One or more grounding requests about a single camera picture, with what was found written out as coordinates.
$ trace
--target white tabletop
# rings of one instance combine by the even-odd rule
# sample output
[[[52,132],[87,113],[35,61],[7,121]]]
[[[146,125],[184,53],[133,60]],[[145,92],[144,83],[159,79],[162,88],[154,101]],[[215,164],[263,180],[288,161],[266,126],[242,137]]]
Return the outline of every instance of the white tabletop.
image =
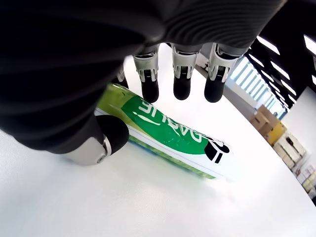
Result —
[[[130,89],[141,94],[131,57]],[[32,151],[0,132],[1,237],[314,237],[316,208],[260,134],[223,97],[204,99],[194,71],[189,98],[173,96],[171,49],[159,48],[160,97],[174,120],[226,141],[243,167],[235,182],[207,180],[127,143],[83,167]]]

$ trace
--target black ceiling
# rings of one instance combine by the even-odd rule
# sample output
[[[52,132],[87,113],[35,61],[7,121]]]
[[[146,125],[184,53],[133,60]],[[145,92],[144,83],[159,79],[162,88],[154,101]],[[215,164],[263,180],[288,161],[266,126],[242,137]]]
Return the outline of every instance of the black ceiling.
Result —
[[[280,55],[263,46],[256,39],[251,49],[246,53],[262,78],[267,82],[272,92],[275,90],[270,86],[270,80],[266,78],[261,70],[274,77],[274,85],[279,88],[285,102],[291,108],[293,102],[289,99],[290,94],[295,100],[301,95],[306,86],[316,92],[316,85],[312,81],[312,75],[316,76],[313,54],[306,49],[304,35],[316,41],[316,1],[290,0],[266,25],[260,36],[274,44]],[[264,67],[261,67],[248,56],[253,55],[260,60]],[[284,69],[290,77],[286,79],[271,64],[271,61]],[[280,80],[291,86],[296,96],[281,84]]]

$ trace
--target screw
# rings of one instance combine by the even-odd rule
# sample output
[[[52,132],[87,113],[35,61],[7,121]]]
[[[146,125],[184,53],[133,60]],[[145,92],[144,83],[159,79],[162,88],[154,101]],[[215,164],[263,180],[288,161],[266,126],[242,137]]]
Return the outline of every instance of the screw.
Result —
[[[101,162],[104,160],[104,158],[105,158],[105,156],[101,156],[101,157],[98,159],[97,163],[101,163]]]

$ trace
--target green label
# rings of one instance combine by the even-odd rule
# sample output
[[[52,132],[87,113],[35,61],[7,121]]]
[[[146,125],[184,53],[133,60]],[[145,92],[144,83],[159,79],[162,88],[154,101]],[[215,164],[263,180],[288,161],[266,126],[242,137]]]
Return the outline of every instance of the green label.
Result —
[[[205,154],[208,143],[202,134],[168,118],[139,96],[129,99],[124,113],[158,142],[183,153]]]

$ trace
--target robotic hand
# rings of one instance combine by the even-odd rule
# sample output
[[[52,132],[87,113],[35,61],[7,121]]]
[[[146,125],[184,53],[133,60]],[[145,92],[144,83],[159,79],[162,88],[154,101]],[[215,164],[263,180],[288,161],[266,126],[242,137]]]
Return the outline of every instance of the robotic hand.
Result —
[[[214,42],[205,97],[217,102],[235,61],[285,0],[5,1],[0,3],[0,128],[25,146],[83,165],[128,140],[128,129],[94,109],[133,55],[143,96],[158,99],[158,47],[171,44],[174,95],[190,94],[202,45]]]

